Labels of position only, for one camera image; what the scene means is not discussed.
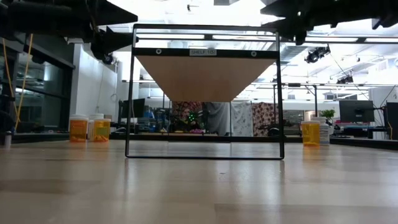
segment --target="wooden floor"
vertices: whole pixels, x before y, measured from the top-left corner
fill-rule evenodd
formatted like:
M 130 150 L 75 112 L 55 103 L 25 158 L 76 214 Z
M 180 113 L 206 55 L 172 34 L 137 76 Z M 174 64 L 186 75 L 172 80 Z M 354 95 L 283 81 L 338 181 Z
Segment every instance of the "wooden floor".
M 277 144 L 131 142 L 258 155 Z M 125 159 L 124 141 L 0 149 L 0 223 L 398 223 L 398 154 L 287 144 L 284 161 Z

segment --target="computer monitor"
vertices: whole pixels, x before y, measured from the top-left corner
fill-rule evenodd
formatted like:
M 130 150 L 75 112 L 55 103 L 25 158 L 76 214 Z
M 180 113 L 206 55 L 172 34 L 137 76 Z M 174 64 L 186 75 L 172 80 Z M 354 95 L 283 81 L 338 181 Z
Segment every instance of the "computer monitor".
M 131 118 L 143 118 L 144 117 L 144 106 L 145 106 L 145 98 L 143 99 L 136 99 L 132 101 L 132 112 L 131 113 Z M 129 108 L 129 101 L 125 100 L 123 101 L 122 104 L 122 118 L 127 118 L 128 117 L 128 110 Z
M 374 122 L 373 101 L 340 100 L 341 122 Z

